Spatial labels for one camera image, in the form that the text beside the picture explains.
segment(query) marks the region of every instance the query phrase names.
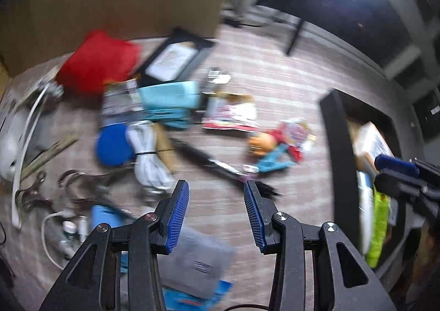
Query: metal screw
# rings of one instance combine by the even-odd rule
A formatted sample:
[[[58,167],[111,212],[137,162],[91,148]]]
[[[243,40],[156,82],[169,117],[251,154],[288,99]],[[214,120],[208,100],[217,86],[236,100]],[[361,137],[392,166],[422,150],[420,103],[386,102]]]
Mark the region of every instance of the metal screw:
[[[154,222],[158,218],[158,215],[156,213],[151,212],[144,215],[144,218],[147,222]]]
[[[109,225],[107,223],[101,223],[96,226],[96,230],[98,231],[98,233],[105,233],[109,230]]]
[[[289,215],[287,213],[284,212],[277,212],[274,214],[275,219],[283,221],[286,220],[287,218],[289,218]]]
[[[328,232],[334,232],[337,229],[337,225],[333,222],[327,222],[326,223],[326,229]]]

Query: orange toy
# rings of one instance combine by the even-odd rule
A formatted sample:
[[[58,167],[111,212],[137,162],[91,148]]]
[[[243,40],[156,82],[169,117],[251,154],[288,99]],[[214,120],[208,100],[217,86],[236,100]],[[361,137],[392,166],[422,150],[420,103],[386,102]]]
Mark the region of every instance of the orange toy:
[[[247,140],[250,151],[255,156],[264,156],[278,145],[276,139],[265,132],[259,132]]]

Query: ribbed blue rubber pad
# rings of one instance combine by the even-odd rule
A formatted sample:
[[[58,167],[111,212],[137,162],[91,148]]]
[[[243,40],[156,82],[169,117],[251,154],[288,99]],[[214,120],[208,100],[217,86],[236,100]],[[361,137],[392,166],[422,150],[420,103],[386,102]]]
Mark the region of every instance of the ribbed blue rubber pad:
[[[263,252],[266,249],[265,227],[247,183],[245,183],[244,187],[244,196],[250,227],[252,228],[252,234],[254,234],[255,244],[260,248],[260,251]]]
[[[174,210],[168,222],[168,238],[165,244],[168,253],[177,245],[180,229],[182,229],[183,218],[185,217],[186,207],[190,199],[190,187],[185,182],[180,190],[180,195],[175,203]]]

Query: gray pouch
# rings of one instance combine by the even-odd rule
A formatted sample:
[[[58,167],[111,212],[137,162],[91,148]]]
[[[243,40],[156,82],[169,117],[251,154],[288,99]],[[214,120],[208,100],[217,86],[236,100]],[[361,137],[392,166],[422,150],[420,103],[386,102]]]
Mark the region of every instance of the gray pouch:
[[[210,299],[233,254],[226,243],[183,226],[172,253],[158,255],[162,285]]]

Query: cardboard panel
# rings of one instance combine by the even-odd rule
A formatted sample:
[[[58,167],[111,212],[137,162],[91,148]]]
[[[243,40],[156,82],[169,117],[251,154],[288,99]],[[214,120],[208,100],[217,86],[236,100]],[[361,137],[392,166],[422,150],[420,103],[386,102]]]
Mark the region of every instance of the cardboard panel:
[[[175,26],[214,37],[223,0],[6,0],[0,54],[11,76],[74,50],[92,29],[122,39],[163,37]]]

